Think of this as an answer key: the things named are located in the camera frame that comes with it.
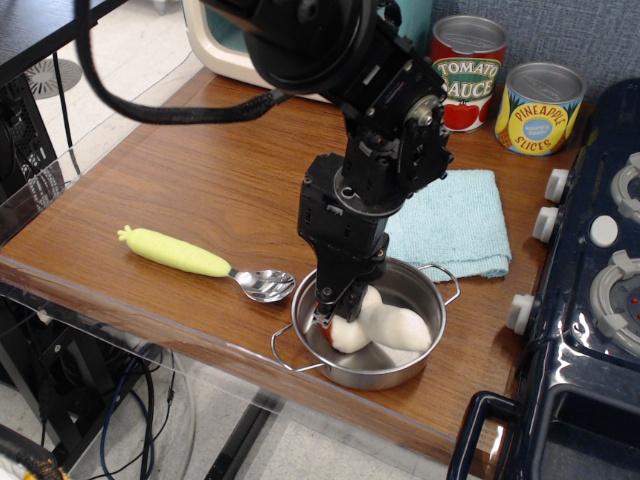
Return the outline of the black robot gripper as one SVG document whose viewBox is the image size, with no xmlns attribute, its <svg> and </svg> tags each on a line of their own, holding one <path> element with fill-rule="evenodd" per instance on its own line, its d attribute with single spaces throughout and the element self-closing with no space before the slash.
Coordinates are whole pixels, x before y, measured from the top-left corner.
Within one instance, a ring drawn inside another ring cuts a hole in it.
<svg viewBox="0 0 640 480">
<path fill-rule="evenodd" d="M 298 233 L 316 256 L 313 321 L 328 328 L 336 316 L 355 321 L 366 283 L 386 271 L 386 220 L 353 211 L 339 198 L 343 158 L 319 155 L 308 168 L 299 197 Z"/>
</svg>

